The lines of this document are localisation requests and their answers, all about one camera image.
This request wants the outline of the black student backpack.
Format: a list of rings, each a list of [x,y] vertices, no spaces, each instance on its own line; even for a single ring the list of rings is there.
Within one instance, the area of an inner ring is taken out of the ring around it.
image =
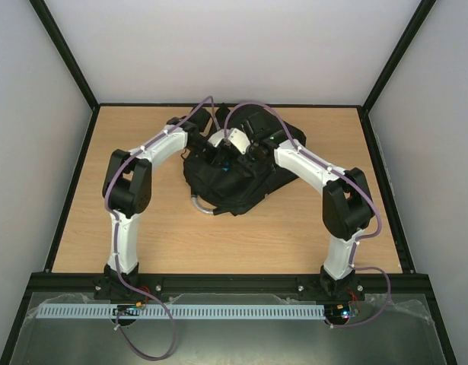
[[[221,127],[228,122],[230,129],[237,128],[247,134],[250,139],[247,153],[267,150],[271,154],[272,172],[268,175],[242,175],[237,165],[237,157],[241,154],[234,147],[224,144],[221,146],[229,152],[229,171],[223,171],[222,166],[207,164],[201,153],[215,132],[212,125],[208,134],[195,142],[188,156],[183,159],[183,175],[191,188],[191,197],[200,197],[213,205],[213,215],[245,214],[267,195],[298,178],[274,162],[270,148],[278,146],[288,137],[273,114],[257,105],[242,106],[231,112],[224,104],[214,114]]]

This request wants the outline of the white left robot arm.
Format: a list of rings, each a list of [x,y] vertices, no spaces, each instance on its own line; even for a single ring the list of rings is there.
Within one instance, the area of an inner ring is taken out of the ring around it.
[[[132,150],[110,156],[103,184],[103,198],[110,214],[111,250],[105,275],[132,287],[138,273],[137,239],[140,217],[152,197],[154,169],[184,148],[199,142],[208,122],[221,129],[218,117],[200,106],[183,118],[172,118],[154,137]]]

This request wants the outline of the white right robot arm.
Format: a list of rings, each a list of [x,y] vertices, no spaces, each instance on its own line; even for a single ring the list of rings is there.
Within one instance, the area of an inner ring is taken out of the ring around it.
[[[276,167],[293,173],[322,197],[322,221],[330,234],[327,257],[321,267],[323,292],[340,297],[349,288],[355,271],[358,244],[379,234],[380,213],[372,200],[368,181],[359,168],[345,170],[306,147],[302,131],[279,115],[261,109],[256,118],[225,127],[226,138],[246,154],[257,144]]]

